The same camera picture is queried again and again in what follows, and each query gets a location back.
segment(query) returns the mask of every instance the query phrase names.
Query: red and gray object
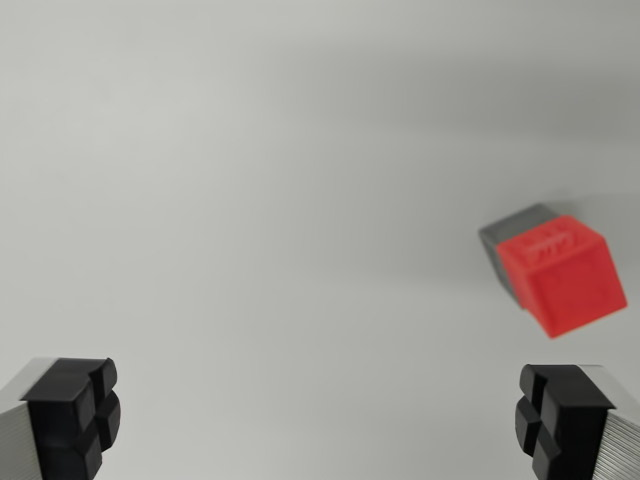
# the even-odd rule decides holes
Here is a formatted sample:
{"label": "red and gray object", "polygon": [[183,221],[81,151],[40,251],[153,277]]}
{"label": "red and gray object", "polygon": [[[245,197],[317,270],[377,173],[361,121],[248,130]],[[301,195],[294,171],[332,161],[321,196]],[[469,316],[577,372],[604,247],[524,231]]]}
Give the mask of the red and gray object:
{"label": "red and gray object", "polygon": [[520,448],[539,480],[638,480],[640,404],[597,365],[526,365]]}
{"label": "red and gray object", "polygon": [[93,480],[120,428],[111,359],[38,358],[0,390],[1,480]]}
{"label": "red and gray object", "polygon": [[605,238],[537,204],[480,230],[498,279],[550,337],[627,306]]}

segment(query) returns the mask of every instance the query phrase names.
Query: black gripper pad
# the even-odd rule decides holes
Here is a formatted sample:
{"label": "black gripper pad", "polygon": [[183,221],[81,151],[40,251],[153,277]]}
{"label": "black gripper pad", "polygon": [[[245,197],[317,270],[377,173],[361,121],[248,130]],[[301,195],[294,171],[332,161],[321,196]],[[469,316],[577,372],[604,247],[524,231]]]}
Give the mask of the black gripper pad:
{"label": "black gripper pad", "polygon": [[516,436],[540,480],[591,480],[607,413],[615,408],[576,365],[526,365]]}
{"label": "black gripper pad", "polygon": [[113,360],[58,359],[25,394],[43,480],[93,480],[120,428]]}

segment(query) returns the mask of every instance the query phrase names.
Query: ridged metal surface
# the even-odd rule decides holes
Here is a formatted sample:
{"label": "ridged metal surface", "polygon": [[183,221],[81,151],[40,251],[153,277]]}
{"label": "ridged metal surface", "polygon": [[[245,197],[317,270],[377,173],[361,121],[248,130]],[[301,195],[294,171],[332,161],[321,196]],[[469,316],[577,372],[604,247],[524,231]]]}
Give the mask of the ridged metal surface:
{"label": "ridged metal surface", "polygon": [[0,480],[42,480],[26,403],[0,413]]}
{"label": "ridged metal surface", "polygon": [[635,420],[609,412],[593,479],[640,479],[640,426]]}

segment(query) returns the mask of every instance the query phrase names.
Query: red block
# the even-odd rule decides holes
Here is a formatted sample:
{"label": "red block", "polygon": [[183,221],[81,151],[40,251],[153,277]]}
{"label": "red block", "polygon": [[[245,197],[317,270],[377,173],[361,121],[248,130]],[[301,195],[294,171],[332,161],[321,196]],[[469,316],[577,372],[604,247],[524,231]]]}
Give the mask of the red block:
{"label": "red block", "polygon": [[497,246],[520,304],[550,337],[625,308],[605,238],[565,215]]}

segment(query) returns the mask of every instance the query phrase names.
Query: gray block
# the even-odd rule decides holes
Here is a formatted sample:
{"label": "gray block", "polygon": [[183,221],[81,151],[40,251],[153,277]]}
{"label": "gray block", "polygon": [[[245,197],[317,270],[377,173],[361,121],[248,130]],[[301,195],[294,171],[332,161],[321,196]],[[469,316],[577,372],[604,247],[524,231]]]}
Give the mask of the gray block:
{"label": "gray block", "polygon": [[112,360],[35,359],[0,390],[0,480],[93,480],[120,427]]}
{"label": "gray block", "polygon": [[480,230],[480,239],[484,245],[489,260],[493,265],[493,269],[498,277],[498,280],[502,286],[511,294],[513,299],[518,301],[518,298],[513,290],[509,276],[507,275],[502,261],[498,256],[496,248],[502,242],[512,239],[513,237],[527,232],[532,228],[535,228],[543,223],[547,223],[559,215],[551,210],[546,205],[538,203],[529,208],[525,208],[513,215],[510,215],[502,220],[499,220],[491,225],[488,225]]}
{"label": "gray block", "polygon": [[516,434],[539,480],[640,479],[640,403],[599,365],[527,365]]}

